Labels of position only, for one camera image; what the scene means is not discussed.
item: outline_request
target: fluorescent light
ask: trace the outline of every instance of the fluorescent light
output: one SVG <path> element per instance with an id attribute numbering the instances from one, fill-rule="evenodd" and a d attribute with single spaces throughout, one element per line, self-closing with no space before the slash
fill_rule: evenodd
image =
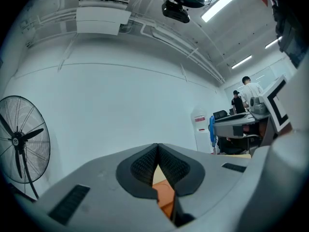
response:
<path id="1" fill-rule="evenodd" d="M 247 60 L 249 60 L 251 58 L 252 58 L 252 55 L 250 55 L 249 57 L 247 57 L 244 60 L 240 61 L 238 64 L 235 64 L 234 66 L 232 66 L 232 69 L 236 68 L 237 66 L 241 65 L 242 63 L 246 62 Z"/>
<path id="2" fill-rule="evenodd" d="M 271 45 L 276 43 L 277 41 L 280 41 L 282 39 L 282 36 L 280 36 L 278 39 L 274 40 L 273 42 L 269 43 L 267 46 L 265 46 L 265 49 L 269 48 Z"/>
<path id="3" fill-rule="evenodd" d="M 218 0 L 210 9 L 208 9 L 204 15 L 202 15 L 202 19 L 205 22 L 208 22 L 215 14 L 217 14 L 220 10 L 222 10 L 225 6 L 227 6 L 232 0 Z"/>
<path id="4" fill-rule="evenodd" d="M 263 76 L 265 76 L 265 75 L 261 75 L 260 77 L 256 78 L 256 80 L 257 80 L 257 79 L 260 79 L 260 78 L 263 77 Z"/>

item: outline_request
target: air conditioner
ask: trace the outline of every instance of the air conditioner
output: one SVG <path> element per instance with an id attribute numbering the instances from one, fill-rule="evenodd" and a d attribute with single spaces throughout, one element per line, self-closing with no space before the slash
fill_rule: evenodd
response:
<path id="1" fill-rule="evenodd" d="M 130 0 L 79 0 L 76 10 L 77 33 L 118 35 L 121 24 L 131 16 L 126 11 Z"/>

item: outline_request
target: person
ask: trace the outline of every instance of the person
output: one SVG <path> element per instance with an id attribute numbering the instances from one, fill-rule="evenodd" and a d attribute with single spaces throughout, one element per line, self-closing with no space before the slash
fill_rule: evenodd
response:
<path id="1" fill-rule="evenodd" d="M 249 107 L 250 99 L 252 97 L 258 97 L 263 92 L 263 89 L 258 83 L 252 83 L 248 76 L 242 78 L 242 83 L 245 85 L 242 90 L 243 106 Z"/>
<path id="2" fill-rule="evenodd" d="M 246 110 L 243 107 L 241 96 L 239 96 L 239 92 L 237 90 L 233 91 L 234 98 L 232 99 L 232 106 L 234 110 L 234 114 L 244 113 Z"/>

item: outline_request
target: white shirt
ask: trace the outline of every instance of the white shirt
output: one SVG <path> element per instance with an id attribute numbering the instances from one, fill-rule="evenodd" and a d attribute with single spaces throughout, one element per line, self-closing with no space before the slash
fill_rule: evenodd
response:
<path id="1" fill-rule="evenodd" d="M 242 102 L 250 104 L 251 97 L 259 97 L 263 92 L 262 87 L 258 83 L 247 83 L 242 90 Z"/>

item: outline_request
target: red label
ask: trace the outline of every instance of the red label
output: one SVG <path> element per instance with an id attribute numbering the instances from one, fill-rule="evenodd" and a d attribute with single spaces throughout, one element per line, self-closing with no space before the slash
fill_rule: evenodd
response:
<path id="1" fill-rule="evenodd" d="M 200 121 L 203 121 L 203 120 L 205 120 L 204 117 L 202 117 L 202 118 L 196 118 L 196 119 L 195 119 L 195 122 L 200 122 Z"/>

